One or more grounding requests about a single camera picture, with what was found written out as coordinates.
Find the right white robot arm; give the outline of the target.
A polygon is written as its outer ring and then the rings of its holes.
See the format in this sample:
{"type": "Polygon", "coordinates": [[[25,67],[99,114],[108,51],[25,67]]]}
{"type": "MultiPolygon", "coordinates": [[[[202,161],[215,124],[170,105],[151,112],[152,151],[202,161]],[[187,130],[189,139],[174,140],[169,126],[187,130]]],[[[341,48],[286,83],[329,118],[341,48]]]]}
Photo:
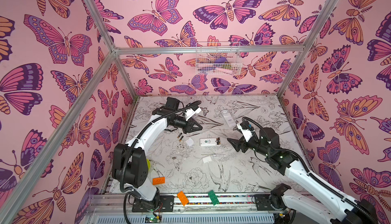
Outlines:
{"type": "Polygon", "coordinates": [[[376,209],[367,200],[358,201],[332,186],[309,170],[302,157],[280,146],[280,137],[271,128],[240,128],[240,139],[229,138],[235,151],[252,150],[263,155],[275,171],[294,181],[312,195],[308,198],[286,184],[270,192],[274,209],[289,208],[298,211],[320,224],[376,224],[376,209]]]}

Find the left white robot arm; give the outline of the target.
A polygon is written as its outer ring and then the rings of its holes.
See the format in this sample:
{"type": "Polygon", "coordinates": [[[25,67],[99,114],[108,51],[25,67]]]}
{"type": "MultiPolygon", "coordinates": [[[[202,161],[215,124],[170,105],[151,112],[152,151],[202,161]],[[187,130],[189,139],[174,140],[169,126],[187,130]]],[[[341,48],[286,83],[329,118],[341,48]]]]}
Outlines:
{"type": "Polygon", "coordinates": [[[136,136],[114,148],[112,178],[119,181],[121,192],[148,202],[157,198],[158,189],[148,180],[147,153],[169,126],[184,134],[201,131],[203,127],[193,118],[201,112],[201,103],[198,100],[179,108],[180,101],[168,97],[164,106],[152,111],[150,120],[136,136]]]}

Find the white battery cover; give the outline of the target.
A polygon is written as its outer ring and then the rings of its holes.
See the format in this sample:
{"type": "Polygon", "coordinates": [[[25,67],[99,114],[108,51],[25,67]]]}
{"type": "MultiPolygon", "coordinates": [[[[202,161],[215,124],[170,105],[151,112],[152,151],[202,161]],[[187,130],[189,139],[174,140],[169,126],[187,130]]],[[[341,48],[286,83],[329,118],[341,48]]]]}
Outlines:
{"type": "Polygon", "coordinates": [[[212,157],[211,156],[205,156],[202,158],[202,162],[203,163],[209,163],[212,161],[212,157]]]}
{"type": "Polygon", "coordinates": [[[189,147],[192,147],[194,145],[194,140],[192,138],[187,139],[185,142],[189,147]]]}

